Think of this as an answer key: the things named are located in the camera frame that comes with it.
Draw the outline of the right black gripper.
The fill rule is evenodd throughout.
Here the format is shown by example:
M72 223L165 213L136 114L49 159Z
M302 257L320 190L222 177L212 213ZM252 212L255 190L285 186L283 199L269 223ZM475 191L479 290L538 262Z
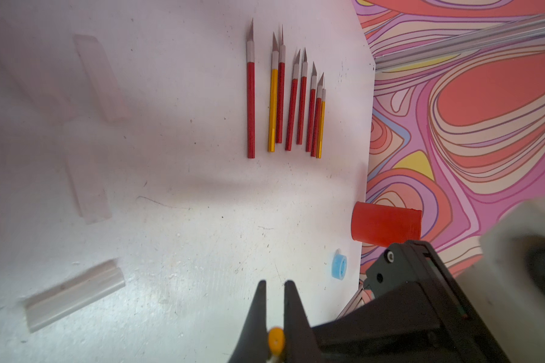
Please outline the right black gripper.
M392 244L366 270L364 306L313 328L330 362L507 362L430 243Z

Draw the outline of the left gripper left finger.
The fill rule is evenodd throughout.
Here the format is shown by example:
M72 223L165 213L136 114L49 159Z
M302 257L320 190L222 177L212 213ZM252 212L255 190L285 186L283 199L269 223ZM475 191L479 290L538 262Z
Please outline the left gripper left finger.
M266 328L266 281L258 283L245 319L239 341L229 362L266 362L268 360Z

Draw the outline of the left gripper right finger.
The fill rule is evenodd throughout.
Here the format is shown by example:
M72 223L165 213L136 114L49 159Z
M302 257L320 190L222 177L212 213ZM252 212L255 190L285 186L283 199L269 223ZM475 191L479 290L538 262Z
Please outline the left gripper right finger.
M324 362L313 329L309 325L295 282L284 289L286 362Z

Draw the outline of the clear protective cap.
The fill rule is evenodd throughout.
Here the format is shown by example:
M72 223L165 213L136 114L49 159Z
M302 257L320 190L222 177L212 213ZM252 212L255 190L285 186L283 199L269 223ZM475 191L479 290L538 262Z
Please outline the clear protective cap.
M124 95L101 42L94 36L75 34L74 44L104 118L109 123L130 118Z
M114 260L86 270L25 300L27 327L35 333L126 286Z
M64 156L80 216L86 224L110 219L111 208L95 157L90 125L81 118L65 123L59 129L58 144Z
M0 61L36 107L51 119L62 123L77 116L36 47L5 21L0 21Z

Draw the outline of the yellow carving knife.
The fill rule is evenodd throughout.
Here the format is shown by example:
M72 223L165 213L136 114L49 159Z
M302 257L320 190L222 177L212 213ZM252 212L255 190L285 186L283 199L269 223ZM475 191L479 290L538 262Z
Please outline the yellow carving knife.
M318 117L318 130L317 130L317 142L316 142L316 158L322 158L322 147L323 147L323 133L324 133L324 121L325 121L325 99L326 99L326 89L322 89L321 98L319 103L319 117Z

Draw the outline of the yellow knife group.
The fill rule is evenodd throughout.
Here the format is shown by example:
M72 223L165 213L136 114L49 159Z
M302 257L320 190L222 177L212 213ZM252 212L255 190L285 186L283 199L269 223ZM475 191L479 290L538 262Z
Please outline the yellow knife group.
M277 120L277 98L279 78L279 44L274 34L272 36L271 73L269 88L269 134L267 150L273 153L276 148L276 120Z

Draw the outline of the blue tape roll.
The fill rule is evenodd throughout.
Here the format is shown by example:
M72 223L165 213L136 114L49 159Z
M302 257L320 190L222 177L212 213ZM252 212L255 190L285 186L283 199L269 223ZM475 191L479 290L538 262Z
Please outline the blue tape roll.
M348 257L346 257L345 254L343 254L340 251L340 249L337 249L332 260L332 267L331 267L332 277L342 281L345 279L347 270L348 270Z

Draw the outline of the red plastic cup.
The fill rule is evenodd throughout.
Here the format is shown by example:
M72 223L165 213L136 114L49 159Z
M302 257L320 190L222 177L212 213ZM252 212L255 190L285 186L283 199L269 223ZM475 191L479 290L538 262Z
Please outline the red plastic cup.
M360 243L388 247L421 237L422 211L357 202L351 237Z

